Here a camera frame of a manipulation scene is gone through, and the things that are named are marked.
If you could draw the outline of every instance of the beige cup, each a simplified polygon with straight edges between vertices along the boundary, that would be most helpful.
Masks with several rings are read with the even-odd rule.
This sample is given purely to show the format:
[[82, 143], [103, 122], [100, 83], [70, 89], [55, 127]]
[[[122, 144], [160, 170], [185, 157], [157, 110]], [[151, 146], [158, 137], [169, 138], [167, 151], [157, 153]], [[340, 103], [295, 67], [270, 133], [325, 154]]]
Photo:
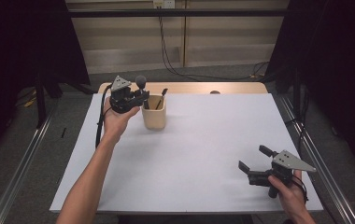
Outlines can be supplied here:
[[163, 129], [166, 123], [165, 97], [162, 95], [150, 95], [148, 102], [149, 109], [145, 109], [145, 107], [142, 106], [143, 120], [145, 121], [146, 128], [154, 130]]

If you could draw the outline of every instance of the human arm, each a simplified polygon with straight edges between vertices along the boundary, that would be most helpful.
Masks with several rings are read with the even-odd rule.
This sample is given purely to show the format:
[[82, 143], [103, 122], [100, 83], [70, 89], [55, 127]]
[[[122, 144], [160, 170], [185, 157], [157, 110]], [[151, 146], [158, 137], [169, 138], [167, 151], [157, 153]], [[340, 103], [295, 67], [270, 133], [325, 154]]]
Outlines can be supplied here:
[[124, 133], [129, 118], [139, 111], [139, 107], [134, 107], [127, 113], [118, 114], [109, 109], [108, 98], [104, 108], [104, 135], [87, 167], [67, 194], [57, 223], [92, 223], [114, 146]]
[[[302, 172], [294, 171], [294, 176], [302, 179]], [[312, 216], [305, 208], [303, 192], [294, 184], [285, 186], [278, 178], [273, 175], [268, 176], [270, 183], [279, 190], [279, 200], [285, 213], [294, 223], [315, 223]]]

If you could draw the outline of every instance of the pen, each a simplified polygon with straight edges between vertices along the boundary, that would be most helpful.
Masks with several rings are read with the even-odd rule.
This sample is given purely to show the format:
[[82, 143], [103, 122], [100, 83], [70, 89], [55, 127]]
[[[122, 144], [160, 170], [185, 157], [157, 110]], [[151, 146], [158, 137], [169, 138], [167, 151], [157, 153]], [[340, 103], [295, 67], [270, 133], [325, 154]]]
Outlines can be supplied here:
[[161, 103], [161, 100], [163, 99], [163, 97], [166, 95], [166, 92], [168, 91], [168, 88], [163, 89], [163, 93], [161, 93], [162, 97], [160, 98], [160, 101], [158, 102], [157, 106], [155, 107], [155, 109], [158, 109], [158, 106]]

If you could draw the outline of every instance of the forearm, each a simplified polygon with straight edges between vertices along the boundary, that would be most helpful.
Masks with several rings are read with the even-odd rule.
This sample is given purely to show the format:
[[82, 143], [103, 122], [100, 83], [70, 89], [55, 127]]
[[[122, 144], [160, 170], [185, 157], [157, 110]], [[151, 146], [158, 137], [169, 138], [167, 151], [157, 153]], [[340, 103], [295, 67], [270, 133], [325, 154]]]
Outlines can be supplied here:
[[94, 219], [108, 165], [118, 139], [105, 137], [84, 172], [69, 191], [57, 223], [91, 223]]
[[294, 223], [300, 223], [300, 224], [315, 224], [314, 219], [312, 218], [311, 215], [307, 211], [303, 212], [299, 216], [291, 216], [291, 220]]

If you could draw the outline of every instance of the table surface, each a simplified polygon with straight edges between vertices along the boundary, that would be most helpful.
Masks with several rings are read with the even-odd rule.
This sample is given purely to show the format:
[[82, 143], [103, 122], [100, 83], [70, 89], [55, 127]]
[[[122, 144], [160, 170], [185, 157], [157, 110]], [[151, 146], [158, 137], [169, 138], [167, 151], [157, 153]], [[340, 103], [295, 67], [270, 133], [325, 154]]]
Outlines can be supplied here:
[[[99, 93], [103, 93], [106, 86], [104, 83], [99, 88]], [[267, 93], [267, 89], [261, 82], [148, 82], [146, 90], [150, 94], [161, 94], [163, 89], [168, 88], [168, 93], [202, 93], [207, 94], [212, 91], [224, 93]], [[137, 86], [131, 85], [133, 91]]]
[[[210, 91], [253, 93], [248, 89], [266, 93], [264, 85], [147, 85], [149, 91], [161, 92], [163, 88], [170, 88], [174, 93], [191, 94], [172, 93], [166, 96], [168, 121], [161, 132], [146, 130], [141, 114], [130, 120], [130, 126], [113, 154], [98, 211], [117, 214], [281, 211], [278, 200], [268, 197], [268, 189], [250, 186], [247, 176], [237, 168], [238, 160], [247, 162], [254, 170], [270, 168], [271, 161], [259, 152], [259, 145], [267, 145], [275, 151], [287, 149], [297, 154], [272, 96], [192, 94]], [[99, 105], [100, 94], [94, 95], [51, 211], [59, 211], [65, 194], [91, 158], [92, 151], [88, 150], [94, 145], [91, 125], [96, 122], [93, 117], [98, 114]], [[218, 105], [234, 106], [236, 109], [226, 110]], [[312, 198], [308, 209], [321, 210], [307, 174], [304, 174], [304, 182]]]

